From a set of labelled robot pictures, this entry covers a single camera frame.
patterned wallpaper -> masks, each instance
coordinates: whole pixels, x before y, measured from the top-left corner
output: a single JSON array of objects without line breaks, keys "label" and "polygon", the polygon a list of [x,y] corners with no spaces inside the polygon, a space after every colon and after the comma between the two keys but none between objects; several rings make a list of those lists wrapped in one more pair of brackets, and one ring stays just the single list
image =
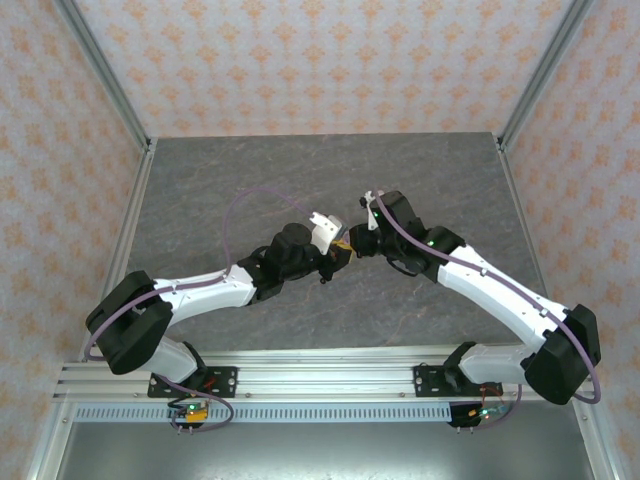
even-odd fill
[{"label": "patterned wallpaper", "polygon": [[570,0],[79,1],[152,136],[499,133]]},{"label": "patterned wallpaper", "polygon": [[25,478],[139,152],[51,0],[0,2],[0,477]]},{"label": "patterned wallpaper", "polygon": [[604,398],[640,472],[640,9],[600,0],[509,153],[553,297],[598,315]]}]

small object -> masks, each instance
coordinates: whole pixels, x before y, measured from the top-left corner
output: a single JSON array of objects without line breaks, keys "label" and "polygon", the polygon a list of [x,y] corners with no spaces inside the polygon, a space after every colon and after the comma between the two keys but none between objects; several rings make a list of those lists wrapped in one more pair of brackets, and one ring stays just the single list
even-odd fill
[{"label": "small object", "polygon": [[209,409],[189,410],[186,415],[188,423],[202,423],[209,417]]}]

marble-patterned surface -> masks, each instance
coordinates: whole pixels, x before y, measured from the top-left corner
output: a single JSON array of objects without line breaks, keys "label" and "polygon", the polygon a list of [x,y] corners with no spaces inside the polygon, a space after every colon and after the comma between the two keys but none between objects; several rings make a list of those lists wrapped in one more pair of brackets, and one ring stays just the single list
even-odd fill
[{"label": "marble-patterned surface", "polygon": [[[366,221],[358,198],[374,185],[402,191],[425,225],[451,228],[498,268],[539,288],[489,133],[160,140],[129,270],[175,278],[222,269],[222,216],[246,188],[279,189],[355,225]],[[267,193],[244,199],[232,218],[234,260],[268,245],[286,223],[305,222]],[[403,276],[381,257],[355,259],[326,285],[312,274],[261,304],[185,320],[169,335],[200,350],[516,340],[467,299]]]}]

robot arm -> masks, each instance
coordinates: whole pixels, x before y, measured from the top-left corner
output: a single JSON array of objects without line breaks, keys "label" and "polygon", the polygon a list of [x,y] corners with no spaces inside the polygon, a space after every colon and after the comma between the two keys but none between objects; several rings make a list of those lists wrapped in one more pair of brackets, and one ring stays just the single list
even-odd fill
[{"label": "robot arm", "polygon": [[132,299],[151,297],[126,311],[104,330],[96,343],[114,374],[147,370],[175,383],[198,389],[203,363],[186,342],[164,336],[167,328],[211,310],[243,307],[271,298],[286,281],[314,271],[330,281],[351,258],[338,243],[346,228],[340,219],[314,212],[310,231],[299,223],[286,225],[271,245],[255,250],[228,270],[182,279],[152,280],[132,272],[98,305],[86,321],[92,334]]},{"label": "robot arm", "polygon": [[[529,384],[553,403],[568,402],[588,370],[574,344],[551,316],[562,320],[578,338],[590,362],[597,365],[600,346],[595,316],[590,310],[582,305],[569,310],[552,302],[500,272],[450,230],[440,226],[425,228],[400,192],[381,196],[368,192],[361,205],[367,209],[367,223],[351,228],[350,246],[339,241],[346,231],[339,219],[314,213],[310,219],[315,225],[313,232],[301,224],[288,224],[275,235],[271,245],[258,248],[228,271],[155,281],[144,272],[127,275],[89,315],[87,328],[95,334],[132,299],[147,298],[137,309],[127,310],[106,327],[96,341],[111,371],[123,374],[148,370],[198,390],[206,367],[188,343],[179,344],[165,337],[167,328],[207,311],[267,300],[280,293],[285,281],[314,271],[320,273],[321,282],[329,281],[333,273],[349,263],[353,251],[358,257],[383,255],[403,274],[425,275],[469,298],[523,342],[516,346],[465,342],[438,370],[434,382],[452,387],[452,396],[463,395],[468,391],[465,386],[486,382]],[[385,215],[391,215],[397,225],[393,226]],[[397,226],[411,241],[398,232]],[[417,242],[427,245],[430,251],[417,248]],[[479,268],[470,269],[465,264]],[[535,299],[537,307],[517,292]]]},{"label": "robot arm", "polygon": [[[349,232],[356,254],[383,255],[391,266],[406,275],[422,274],[455,290],[500,320],[523,342],[491,347],[466,342],[445,362],[444,381],[458,390],[469,383],[529,384],[545,399],[567,403],[588,371],[584,359],[550,317],[560,319],[577,337],[595,366],[600,361],[600,345],[593,312],[582,305],[569,310],[532,292],[484,260],[450,230],[426,229],[400,192],[380,196],[381,193],[376,199],[367,192],[360,200],[367,209],[368,221]],[[387,220],[379,201],[397,226],[430,247],[433,253],[416,248],[403,237]],[[468,268],[469,265],[480,268]],[[535,299],[537,306],[524,297]]]}]

metal plate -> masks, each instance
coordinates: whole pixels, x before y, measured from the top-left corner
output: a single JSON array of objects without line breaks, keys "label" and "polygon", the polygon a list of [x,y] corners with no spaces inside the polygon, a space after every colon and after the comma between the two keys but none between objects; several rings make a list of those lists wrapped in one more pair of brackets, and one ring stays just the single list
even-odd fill
[{"label": "metal plate", "polygon": [[[210,393],[220,398],[234,398],[238,384],[238,369],[236,367],[208,367],[208,369],[206,381],[215,379]],[[160,377],[151,374],[147,396],[149,398],[180,398],[184,396],[184,392],[171,388]]]},{"label": "metal plate", "polygon": [[[397,403],[272,403],[234,405],[233,423],[379,423],[449,422],[446,402]],[[157,403],[81,403],[74,422],[166,423],[173,410]],[[228,410],[209,405],[206,422],[225,419]]]},{"label": "metal plate", "polygon": [[[443,366],[418,365],[413,367],[413,385],[416,389],[416,397],[478,397],[484,393],[485,397],[502,396],[504,393],[501,383],[487,382],[479,385],[477,383],[463,383],[456,391],[451,384],[445,380],[445,368]],[[482,387],[491,387],[500,393],[496,395],[487,389],[483,392]]]}]

